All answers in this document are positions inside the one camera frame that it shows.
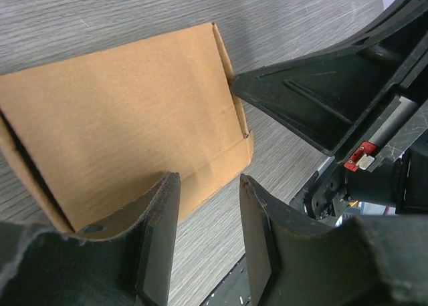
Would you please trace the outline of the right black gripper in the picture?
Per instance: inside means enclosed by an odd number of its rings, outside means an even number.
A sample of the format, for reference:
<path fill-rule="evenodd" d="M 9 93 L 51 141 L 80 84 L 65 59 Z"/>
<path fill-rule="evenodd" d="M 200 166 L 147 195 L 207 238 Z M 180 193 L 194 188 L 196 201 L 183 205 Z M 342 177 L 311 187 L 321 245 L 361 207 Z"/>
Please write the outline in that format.
<path fill-rule="evenodd" d="M 361 139 L 334 169 L 338 212 L 356 200 L 425 214 L 427 0 L 395 0 L 357 35 L 368 48 L 241 73 L 231 91 L 327 156 Z"/>

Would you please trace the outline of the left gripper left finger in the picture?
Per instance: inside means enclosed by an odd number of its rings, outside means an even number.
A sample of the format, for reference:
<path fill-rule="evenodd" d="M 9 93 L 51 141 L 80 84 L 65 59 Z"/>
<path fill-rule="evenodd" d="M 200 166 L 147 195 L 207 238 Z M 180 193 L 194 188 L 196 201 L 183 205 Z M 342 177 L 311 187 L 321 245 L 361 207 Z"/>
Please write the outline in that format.
<path fill-rule="evenodd" d="M 181 180 L 150 190 L 78 233 L 1 223 L 2 305 L 166 305 Z"/>

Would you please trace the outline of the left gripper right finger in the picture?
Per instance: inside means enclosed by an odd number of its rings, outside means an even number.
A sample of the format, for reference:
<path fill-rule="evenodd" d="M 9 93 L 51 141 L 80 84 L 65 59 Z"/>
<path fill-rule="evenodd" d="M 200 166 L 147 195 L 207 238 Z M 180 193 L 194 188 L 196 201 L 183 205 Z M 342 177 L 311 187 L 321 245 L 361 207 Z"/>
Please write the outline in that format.
<path fill-rule="evenodd" d="M 427 217 L 356 216 L 331 227 L 241 175 L 254 305 L 426 305 Z"/>

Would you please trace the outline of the brown cardboard box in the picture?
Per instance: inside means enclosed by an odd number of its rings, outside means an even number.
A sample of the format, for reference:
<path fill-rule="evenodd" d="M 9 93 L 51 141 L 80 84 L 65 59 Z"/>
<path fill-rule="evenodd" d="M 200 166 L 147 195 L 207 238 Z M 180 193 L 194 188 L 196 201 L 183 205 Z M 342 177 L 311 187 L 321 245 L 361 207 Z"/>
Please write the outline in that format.
<path fill-rule="evenodd" d="M 1 76 L 1 151 L 56 229 L 120 210 L 166 172 L 179 219 L 253 157 L 218 26 L 204 23 Z"/>

